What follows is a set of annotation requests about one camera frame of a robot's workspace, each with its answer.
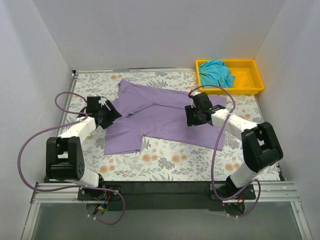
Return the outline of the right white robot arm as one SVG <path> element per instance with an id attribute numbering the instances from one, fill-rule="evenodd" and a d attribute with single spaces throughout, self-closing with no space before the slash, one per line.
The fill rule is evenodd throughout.
<path id="1" fill-rule="evenodd" d="M 220 200 L 237 199 L 256 176 L 283 158 L 275 130 L 269 122 L 245 120 L 220 104 L 213 105 L 205 92 L 190 91 L 188 96 L 192 99 L 192 104 L 185 107 L 189 127 L 209 124 L 220 128 L 217 143 L 223 132 L 228 132 L 242 142 L 244 162 L 227 177 L 224 185 L 212 187 L 213 193 Z"/>

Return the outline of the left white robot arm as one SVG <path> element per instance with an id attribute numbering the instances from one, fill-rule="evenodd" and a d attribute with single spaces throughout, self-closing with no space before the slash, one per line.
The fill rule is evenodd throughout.
<path id="1" fill-rule="evenodd" d="M 122 117 L 114 105 L 101 96 L 89 96 L 77 114 L 77 123 L 57 137 L 46 142 L 46 177 L 51 181 L 66 181 L 90 187 L 89 194 L 95 200 L 106 196 L 106 187 L 99 183 L 100 176 L 85 167 L 82 143 L 97 128 L 106 129 Z"/>

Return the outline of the purple t shirt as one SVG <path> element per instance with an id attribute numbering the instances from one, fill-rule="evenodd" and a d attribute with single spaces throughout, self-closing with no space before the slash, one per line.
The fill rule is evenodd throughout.
<path id="1" fill-rule="evenodd" d="M 112 104 L 122 116 L 106 129 L 104 154 L 139 152 L 143 137 L 214 148 L 221 129 L 209 124 L 188 126 L 185 107 L 191 103 L 186 91 L 121 80 Z"/>

